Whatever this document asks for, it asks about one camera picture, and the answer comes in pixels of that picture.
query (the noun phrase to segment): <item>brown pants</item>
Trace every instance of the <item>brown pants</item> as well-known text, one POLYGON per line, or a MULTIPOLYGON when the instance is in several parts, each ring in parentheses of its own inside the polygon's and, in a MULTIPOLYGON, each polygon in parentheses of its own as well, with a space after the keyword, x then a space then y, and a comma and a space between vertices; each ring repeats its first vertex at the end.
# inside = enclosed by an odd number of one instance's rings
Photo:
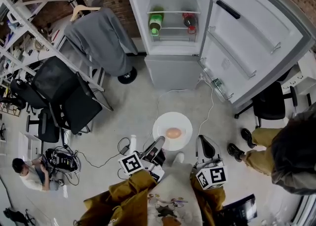
POLYGON ((271 175, 274 161, 272 158, 271 144, 273 138, 281 129, 263 129, 258 128, 252 132, 252 142, 256 145, 265 146, 267 149, 262 151, 251 150, 246 153, 246 165, 254 168, 256 171, 266 175, 271 175))

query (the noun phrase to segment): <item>wooden hanger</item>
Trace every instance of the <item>wooden hanger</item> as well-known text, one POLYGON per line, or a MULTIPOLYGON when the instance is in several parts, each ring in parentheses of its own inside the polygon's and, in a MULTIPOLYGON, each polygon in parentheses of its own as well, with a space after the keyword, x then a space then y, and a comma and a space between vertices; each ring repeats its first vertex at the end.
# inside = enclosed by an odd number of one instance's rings
POLYGON ((73 16, 71 17, 70 21, 74 21, 78 15, 78 13, 82 10, 99 10, 99 9, 101 9, 101 7, 87 7, 87 6, 84 6, 82 4, 77 5, 74 8, 73 16))

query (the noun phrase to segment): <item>green bottle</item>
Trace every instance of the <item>green bottle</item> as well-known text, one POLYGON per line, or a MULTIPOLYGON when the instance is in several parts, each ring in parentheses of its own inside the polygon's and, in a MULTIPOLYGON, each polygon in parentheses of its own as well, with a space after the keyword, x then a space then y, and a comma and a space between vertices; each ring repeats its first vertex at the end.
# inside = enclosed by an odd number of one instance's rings
MULTIPOLYGON (((153 11, 163 11, 163 8, 160 6, 154 7, 153 11)), ((151 13, 149 16, 149 28, 151 30, 152 36, 158 36, 159 30, 161 29, 163 21, 163 12, 160 13, 151 13)))

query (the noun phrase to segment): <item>sitting person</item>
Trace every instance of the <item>sitting person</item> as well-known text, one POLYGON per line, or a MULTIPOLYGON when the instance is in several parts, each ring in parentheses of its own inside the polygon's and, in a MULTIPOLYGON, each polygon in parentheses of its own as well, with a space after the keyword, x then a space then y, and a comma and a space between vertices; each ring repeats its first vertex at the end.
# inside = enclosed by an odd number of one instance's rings
POLYGON ((158 184, 141 170, 85 200, 88 210, 74 225, 215 226, 215 214, 225 200, 224 189, 202 190, 196 169, 183 160, 184 154, 179 152, 158 184))
POLYGON ((238 162, 272 177, 272 183, 290 193, 316 194, 316 103, 297 114, 283 129, 258 128, 241 136, 250 148, 256 145, 266 150, 251 150, 246 154, 236 145, 228 145, 228 153, 238 162))
POLYGON ((19 174, 23 184, 38 191, 58 190, 63 180, 50 180, 49 172, 42 164, 42 157, 24 162, 21 158, 14 158, 12 167, 19 174))

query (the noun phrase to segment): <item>plate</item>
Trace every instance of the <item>plate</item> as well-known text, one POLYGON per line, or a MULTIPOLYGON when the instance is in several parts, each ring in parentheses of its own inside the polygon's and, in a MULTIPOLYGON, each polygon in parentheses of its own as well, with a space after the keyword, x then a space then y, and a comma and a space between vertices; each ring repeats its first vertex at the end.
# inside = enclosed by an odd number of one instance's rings
POLYGON ((192 132, 190 120, 187 116, 177 112, 168 112, 159 116, 153 126, 154 139, 157 140, 160 136, 164 136, 166 141, 162 148, 171 151, 182 149, 187 145, 192 137, 192 132), (170 128, 180 129, 181 135, 176 139, 168 138, 166 131, 170 128))

